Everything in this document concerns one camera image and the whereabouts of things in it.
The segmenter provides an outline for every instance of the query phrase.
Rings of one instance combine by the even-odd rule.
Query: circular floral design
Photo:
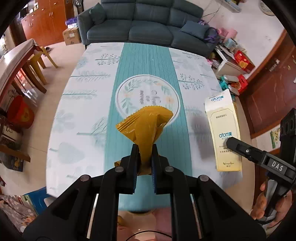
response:
[[[115,94],[117,111],[126,118],[144,106],[163,106],[173,112],[171,124],[179,115],[180,98],[176,90],[165,80],[141,74],[129,77],[117,88]]]

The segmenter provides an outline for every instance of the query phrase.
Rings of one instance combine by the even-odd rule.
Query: plastic wrapper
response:
[[[116,125],[116,128],[138,145],[141,166],[138,175],[151,174],[152,145],[158,139],[173,113],[162,106],[146,106]]]

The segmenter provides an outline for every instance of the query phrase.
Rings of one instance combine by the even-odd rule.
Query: teal sofa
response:
[[[180,29],[198,22],[203,9],[185,0],[102,0],[78,15],[82,43],[137,42],[172,47],[208,57],[217,45]],[[205,36],[215,31],[210,28]]]

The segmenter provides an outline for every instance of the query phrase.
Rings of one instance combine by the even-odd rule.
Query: human hand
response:
[[[256,200],[256,204],[254,205],[253,210],[251,212],[251,217],[254,220],[255,219],[260,219],[260,218],[262,218],[264,216],[264,209],[266,208],[266,204],[267,204],[267,199],[264,196],[265,188],[266,188],[266,182],[264,182],[261,185],[260,190],[262,191],[262,193],[258,196],[258,198]],[[279,221],[281,221],[286,216],[286,214],[289,211],[291,205],[292,205],[292,192],[290,190],[290,191],[288,191],[288,193],[282,199],[280,199],[277,202],[277,204],[275,206],[275,209],[277,211],[276,217],[269,224],[268,228],[273,227]]]

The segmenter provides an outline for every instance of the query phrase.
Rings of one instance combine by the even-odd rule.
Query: wooden chair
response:
[[[50,60],[50,62],[52,62],[52,64],[54,65],[54,67],[58,68],[58,66],[55,64],[55,62],[53,61],[53,59],[50,57],[49,53],[45,50],[44,47],[41,47],[42,52],[38,52],[37,54],[33,54],[27,61],[27,63],[29,65],[32,66],[32,68],[34,69],[35,73],[37,74],[37,76],[39,77],[39,79],[41,80],[42,84],[46,85],[47,82],[42,74],[42,71],[39,67],[40,66],[44,69],[46,68],[41,56],[42,54],[45,54],[46,57]]]

